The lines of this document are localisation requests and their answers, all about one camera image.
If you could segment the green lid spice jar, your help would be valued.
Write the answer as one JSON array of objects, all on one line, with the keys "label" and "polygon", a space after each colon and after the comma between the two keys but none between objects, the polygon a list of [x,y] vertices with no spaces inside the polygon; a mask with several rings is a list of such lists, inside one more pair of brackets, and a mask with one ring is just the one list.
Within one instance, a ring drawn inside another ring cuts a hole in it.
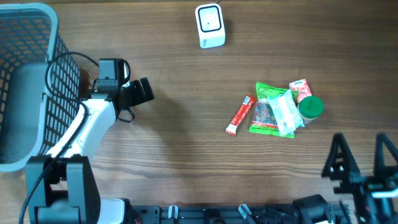
[{"label": "green lid spice jar", "polygon": [[297,108],[303,123],[308,124],[323,113],[324,104],[319,97],[308,96],[298,104]]}]

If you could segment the mint green wipes pouch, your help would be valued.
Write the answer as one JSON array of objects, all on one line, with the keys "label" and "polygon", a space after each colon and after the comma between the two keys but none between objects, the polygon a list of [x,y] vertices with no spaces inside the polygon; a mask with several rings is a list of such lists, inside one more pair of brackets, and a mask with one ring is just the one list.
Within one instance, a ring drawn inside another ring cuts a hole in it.
[{"label": "mint green wipes pouch", "polygon": [[294,134],[297,128],[305,126],[291,90],[275,97],[268,97],[267,102],[272,108],[281,136]]}]

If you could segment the green gummy candy bag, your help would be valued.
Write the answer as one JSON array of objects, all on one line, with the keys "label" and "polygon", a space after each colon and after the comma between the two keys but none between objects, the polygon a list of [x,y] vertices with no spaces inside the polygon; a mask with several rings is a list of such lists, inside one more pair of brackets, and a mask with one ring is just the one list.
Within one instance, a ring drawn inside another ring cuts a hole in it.
[{"label": "green gummy candy bag", "polygon": [[274,113],[271,106],[267,102],[268,98],[273,98],[287,92],[286,88],[277,88],[266,83],[256,83],[257,101],[254,110],[254,117],[249,128],[250,133],[265,134],[293,139],[294,133],[281,135],[277,126]]}]

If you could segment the small red white packet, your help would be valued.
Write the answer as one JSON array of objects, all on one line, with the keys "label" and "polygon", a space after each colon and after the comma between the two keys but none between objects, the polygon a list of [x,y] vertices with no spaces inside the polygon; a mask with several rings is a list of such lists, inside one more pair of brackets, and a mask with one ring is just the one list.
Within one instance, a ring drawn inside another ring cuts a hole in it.
[{"label": "small red white packet", "polygon": [[306,79],[297,80],[289,83],[289,88],[292,91],[297,91],[296,103],[299,104],[304,98],[312,96],[312,92]]}]

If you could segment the red snack bar wrapper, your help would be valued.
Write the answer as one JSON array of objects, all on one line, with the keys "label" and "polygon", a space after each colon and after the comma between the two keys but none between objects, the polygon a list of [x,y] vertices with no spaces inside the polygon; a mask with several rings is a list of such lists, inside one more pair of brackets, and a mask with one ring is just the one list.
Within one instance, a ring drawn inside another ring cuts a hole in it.
[{"label": "red snack bar wrapper", "polygon": [[239,107],[234,118],[231,120],[229,125],[226,127],[225,132],[235,136],[238,126],[245,119],[246,115],[252,108],[253,104],[256,102],[256,98],[252,95],[246,95],[241,106]]}]

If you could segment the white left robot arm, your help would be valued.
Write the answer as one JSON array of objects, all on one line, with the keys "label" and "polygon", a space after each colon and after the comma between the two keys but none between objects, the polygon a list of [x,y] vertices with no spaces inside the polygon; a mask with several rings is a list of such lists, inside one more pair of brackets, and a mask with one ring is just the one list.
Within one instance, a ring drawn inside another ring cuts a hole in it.
[{"label": "white left robot arm", "polygon": [[147,78],[130,80],[121,58],[102,58],[99,79],[61,140],[26,164],[27,197],[19,215],[23,223],[142,223],[128,199],[101,198],[91,168],[95,150],[122,111],[154,99]]}]

